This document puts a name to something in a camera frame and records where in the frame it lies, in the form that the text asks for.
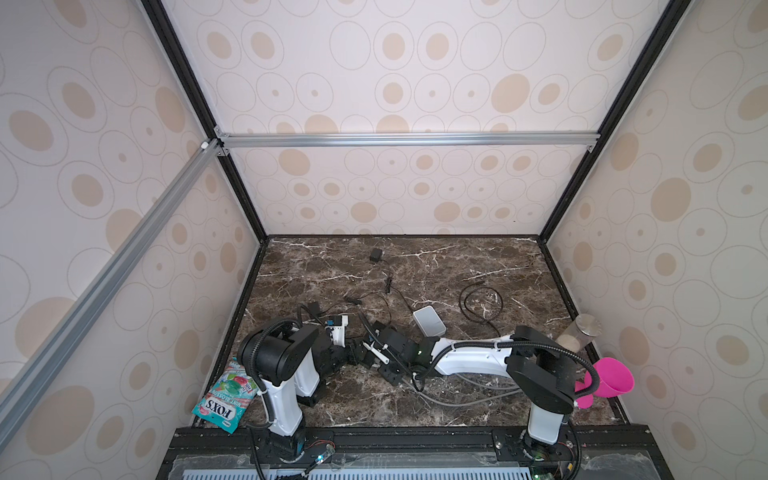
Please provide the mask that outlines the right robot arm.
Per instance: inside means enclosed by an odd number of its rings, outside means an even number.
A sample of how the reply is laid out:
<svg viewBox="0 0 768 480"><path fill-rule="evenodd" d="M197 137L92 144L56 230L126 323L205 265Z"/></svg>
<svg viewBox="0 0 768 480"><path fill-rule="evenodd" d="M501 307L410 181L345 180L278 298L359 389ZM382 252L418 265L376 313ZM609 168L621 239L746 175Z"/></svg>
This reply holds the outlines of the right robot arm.
<svg viewBox="0 0 768 480"><path fill-rule="evenodd" d="M559 441L561 426L577 401L596 393L601 384L600 373L587 359L525 325L495 339L426 337L420 343L389 327L370 329L364 346L415 388L434 376L511 379L530 401L526 436L542 445Z"/></svg>

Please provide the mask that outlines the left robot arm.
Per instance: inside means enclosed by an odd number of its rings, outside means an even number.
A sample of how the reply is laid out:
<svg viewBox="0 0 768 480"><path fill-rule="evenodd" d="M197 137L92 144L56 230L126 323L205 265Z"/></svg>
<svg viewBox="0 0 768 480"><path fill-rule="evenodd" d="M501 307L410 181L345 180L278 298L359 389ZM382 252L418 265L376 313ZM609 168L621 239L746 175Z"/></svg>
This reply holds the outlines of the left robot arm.
<svg viewBox="0 0 768 480"><path fill-rule="evenodd" d="M240 344L236 359L259 388L266 409L267 445L285 459L306 446L300 406L315 405L325 381L347 364L349 316L304 323L299 316L266 324Z"/></svg>

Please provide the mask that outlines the black network switch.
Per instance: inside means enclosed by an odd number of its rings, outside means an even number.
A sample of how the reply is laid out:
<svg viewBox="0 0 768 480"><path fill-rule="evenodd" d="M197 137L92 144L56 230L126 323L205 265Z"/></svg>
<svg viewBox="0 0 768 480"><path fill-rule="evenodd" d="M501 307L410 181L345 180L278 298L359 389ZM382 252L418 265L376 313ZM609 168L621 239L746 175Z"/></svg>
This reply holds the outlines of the black network switch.
<svg viewBox="0 0 768 480"><path fill-rule="evenodd" d="M360 339L349 339L346 342L347 361L350 365L362 365L370 369L376 357L365 347Z"/></svg>

